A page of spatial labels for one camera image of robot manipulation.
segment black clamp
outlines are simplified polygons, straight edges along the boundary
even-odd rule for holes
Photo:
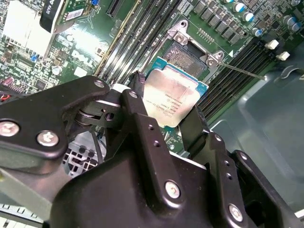
[[[85,103],[102,98],[109,86],[86,76],[1,106],[0,166],[53,172],[67,151],[67,132]]]

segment motherboard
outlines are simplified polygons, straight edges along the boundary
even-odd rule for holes
[[[197,105],[212,122],[292,55],[303,14],[301,0],[3,0],[0,82],[22,94],[85,75],[128,84],[160,57],[209,86]],[[163,129],[184,153],[177,132]]]

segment cable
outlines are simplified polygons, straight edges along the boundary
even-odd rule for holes
[[[103,158],[103,154],[101,153],[101,149],[100,149],[100,146],[99,146],[99,143],[98,143],[98,138],[97,138],[94,130],[91,130],[90,133],[92,135],[94,145],[95,145],[95,148],[96,148],[98,163],[101,164],[101,163],[104,162],[104,158]]]

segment green circuit board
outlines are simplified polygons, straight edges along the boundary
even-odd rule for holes
[[[21,2],[38,15],[44,6],[43,0]],[[89,1],[70,2],[72,4],[62,11],[63,15],[78,5],[85,8],[84,4],[88,14],[79,17],[64,32],[54,34],[45,56],[22,47],[5,34],[10,1],[0,2],[0,80],[14,78],[10,87],[24,93],[35,93],[84,75],[95,75],[109,84],[127,83],[132,72],[148,72],[156,57],[164,57],[170,51],[176,41],[165,39],[167,32],[182,20],[188,22],[186,33],[208,52],[223,51],[226,64],[255,37],[254,28],[262,31],[262,37],[275,37],[288,52],[303,41],[304,2],[297,6],[289,0],[233,3],[222,0],[100,0],[94,6]],[[236,3],[244,3],[245,10],[235,12]],[[252,21],[244,22],[246,12],[253,13]],[[286,25],[287,16],[296,18],[298,31]],[[264,73],[274,64],[266,67]],[[207,68],[196,77],[209,84],[222,70],[222,66],[213,71]],[[182,152],[181,138],[174,132],[168,134],[168,146],[174,145],[172,151]]]

